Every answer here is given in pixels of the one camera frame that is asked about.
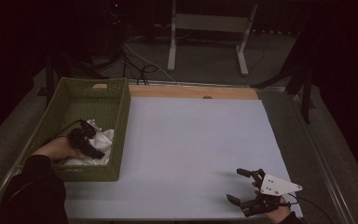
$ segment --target wooden edge strip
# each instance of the wooden edge strip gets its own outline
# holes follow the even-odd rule
[[[130,85],[131,96],[258,100],[248,88]]]

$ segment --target table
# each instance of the table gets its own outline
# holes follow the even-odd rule
[[[137,94],[148,94],[149,96],[151,96],[152,94],[156,94],[154,91],[151,91],[151,89],[145,90],[143,88],[146,87],[131,86],[131,94],[134,96],[139,96]],[[165,92],[164,94],[171,95],[174,97],[174,93],[173,91],[170,91],[169,87],[162,86],[150,88],[156,88],[155,90],[157,90],[158,92]],[[215,94],[215,92],[210,91],[209,88],[202,88],[202,92],[196,91],[197,88],[185,88],[187,87],[183,87],[183,90],[186,90],[186,92],[190,92],[190,90],[192,90],[192,92],[194,92],[192,94],[195,97],[202,98],[206,94],[212,96],[213,98],[220,97],[220,94]],[[298,104],[296,103],[296,98],[287,96],[283,92],[283,90],[275,89],[267,89],[262,91],[257,90],[257,92],[255,92],[254,90],[244,89],[243,87],[239,89],[226,87],[217,89],[215,89],[214,87],[211,88],[224,92],[224,97],[228,98],[229,96],[227,95],[235,96],[237,93],[239,95],[242,95],[241,97],[243,99],[257,99],[257,96],[259,97],[259,99],[262,99],[263,104],[265,105],[266,110],[268,112],[268,118],[271,121],[272,128],[279,143],[280,150],[286,162],[289,174],[293,182],[301,184],[304,187],[304,190],[300,191],[299,195],[313,200],[318,205],[321,205],[324,210],[330,216],[332,216],[332,219],[335,220],[336,223],[339,222],[338,216],[346,216],[345,213],[349,211],[345,211],[345,202],[342,203],[340,199],[337,199],[337,195],[334,194],[335,192],[329,192],[330,189],[326,188],[325,185],[325,183],[327,185],[330,185],[329,182],[331,182],[331,179],[334,179],[334,177],[329,176],[330,179],[325,179],[325,174],[322,171],[318,170],[318,166],[320,165],[318,163],[318,160],[320,159],[320,157],[318,155],[316,155],[315,157],[314,152],[312,152],[313,150],[316,150],[314,149],[315,145],[312,143],[312,140],[309,140],[310,133],[303,128],[303,120],[300,117],[299,113],[296,112],[296,107],[298,106]],[[278,113],[276,107],[273,105],[279,106],[280,111]],[[7,181],[19,171],[16,167],[16,164],[18,162],[19,160],[15,161],[12,169],[9,170],[7,178],[2,184],[2,188],[0,188],[0,194],[3,192]],[[305,215],[307,215],[306,218],[308,219],[308,221],[312,221],[315,219],[319,222],[325,221],[324,216],[320,216],[320,213],[313,214],[312,212],[310,212],[314,210],[312,205],[308,203],[302,203],[301,207],[305,209]]]
[[[255,198],[238,168],[290,181],[266,111],[245,88],[131,86],[123,152],[117,182],[65,183],[69,218],[243,219],[226,199]]]

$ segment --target green plastic crate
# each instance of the green plastic crate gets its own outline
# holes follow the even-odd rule
[[[25,160],[47,139],[78,119],[95,119],[103,129],[114,129],[115,136],[106,165],[63,165],[53,163],[57,176],[64,181],[117,181],[130,112],[130,90],[126,78],[62,78],[45,114],[26,146]],[[74,125],[61,135],[66,135]]]

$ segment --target human hand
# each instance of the human hand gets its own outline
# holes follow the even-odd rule
[[[257,184],[254,182],[252,185],[256,188],[258,188]],[[259,195],[260,192],[258,190],[255,190],[255,194]],[[286,203],[286,200],[281,196],[280,203]],[[287,218],[290,215],[291,211],[288,206],[279,206],[278,209],[265,213],[264,215],[273,223],[277,224],[282,222],[285,218]]]
[[[52,161],[60,161],[66,158],[85,159],[86,156],[78,149],[72,148],[67,137],[58,137],[37,149],[32,155],[43,155]]]

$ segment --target black sleeve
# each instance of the black sleeve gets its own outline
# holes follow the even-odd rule
[[[304,223],[296,217],[295,212],[291,212],[290,215],[279,224],[304,224]]]
[[[66,224],[65,186],[46,156],[27,159],[20,175],[10,180],[0,203],[0,223]]]

